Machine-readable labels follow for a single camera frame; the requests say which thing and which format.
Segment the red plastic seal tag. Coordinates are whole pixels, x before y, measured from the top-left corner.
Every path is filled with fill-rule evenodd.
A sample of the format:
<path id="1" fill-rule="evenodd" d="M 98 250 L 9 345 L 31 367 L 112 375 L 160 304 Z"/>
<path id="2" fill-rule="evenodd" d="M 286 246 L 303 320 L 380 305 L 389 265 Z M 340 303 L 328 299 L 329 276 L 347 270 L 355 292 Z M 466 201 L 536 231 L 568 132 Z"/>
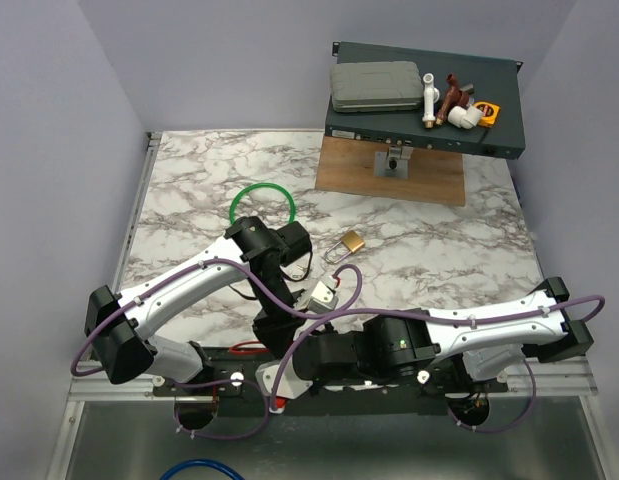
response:
<path id="1" fill-rule="evenodd" d="M 228 348 L 233 355 L 257 355 L 266 354 L 268 349 L 258 340 L 240 342 Z"/>

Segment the brass padlock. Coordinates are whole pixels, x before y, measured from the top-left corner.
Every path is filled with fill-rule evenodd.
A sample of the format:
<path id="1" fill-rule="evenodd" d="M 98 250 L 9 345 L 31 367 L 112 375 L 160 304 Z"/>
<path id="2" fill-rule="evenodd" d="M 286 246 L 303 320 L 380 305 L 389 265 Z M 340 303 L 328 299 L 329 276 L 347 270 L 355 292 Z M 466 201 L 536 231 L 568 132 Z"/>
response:
<path id="1" fill-rule="evenodd" d="M 329 264 L 338 264 L 356 254 L 364 246 L 364 239 L 356 231 L 350 230 L 325 251 L 323 259 Z"/>

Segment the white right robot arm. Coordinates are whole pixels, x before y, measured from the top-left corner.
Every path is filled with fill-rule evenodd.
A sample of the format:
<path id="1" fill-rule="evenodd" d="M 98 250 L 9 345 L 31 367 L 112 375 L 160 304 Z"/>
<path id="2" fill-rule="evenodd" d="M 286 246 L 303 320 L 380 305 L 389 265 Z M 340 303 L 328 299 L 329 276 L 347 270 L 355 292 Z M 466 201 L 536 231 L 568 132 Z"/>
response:
<path id="1" fill-rule="evenodd" d="M 365 308 L 361 330 L 316 335 L 307 328 L 280 364 L 279 383 L 297 397 L 312 386 L 415 383 L 433 391 L 464 393 L 507 367 L 535 358 L 559 362 L 584 355 L 593 344 L 589 316 L 568 308 L 602 297 L 571 298 L 559 277 L 526 296 L 456 310 Z"/>

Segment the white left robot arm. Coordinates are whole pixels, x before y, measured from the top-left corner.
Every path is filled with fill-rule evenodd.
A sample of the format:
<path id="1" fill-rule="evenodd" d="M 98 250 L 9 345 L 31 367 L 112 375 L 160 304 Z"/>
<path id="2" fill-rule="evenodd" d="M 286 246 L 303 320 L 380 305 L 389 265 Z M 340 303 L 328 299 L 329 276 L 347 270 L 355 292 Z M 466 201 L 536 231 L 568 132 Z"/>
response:
<path id="1" fill-rule="evenodd" d="M 289 290 L 282 269 L 311 251 L 310 235 L 297 221 L 272 229 L 256 216 L 242 217 L 203 252 L 143 286 L 118 294 L 108 286 L 94 290 L 84 328 L 88 345 L 114 385 L 151 373 L 201 394 L 211 380 L 208 358 L 193 342 L 160 337 L 161 327 L 206 296 L 247 280 L 261 306 L 256 337 L 281 356 L 303 321 L 293 310 L 299 295 Z"/>

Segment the white elbow pipe fitting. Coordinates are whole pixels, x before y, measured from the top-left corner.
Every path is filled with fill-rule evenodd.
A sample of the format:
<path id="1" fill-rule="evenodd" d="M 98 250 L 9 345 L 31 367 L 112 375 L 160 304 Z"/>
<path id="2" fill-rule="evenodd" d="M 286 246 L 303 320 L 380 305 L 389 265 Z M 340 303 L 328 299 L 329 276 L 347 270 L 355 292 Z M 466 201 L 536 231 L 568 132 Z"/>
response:
<path id="1" fill-rule="evenodd" d="M 483 117 L 483 111 L 473 105 L 467 108 L 454 106 L 448 113 L 447 121 L 459 129 L 475 128 Z"/>

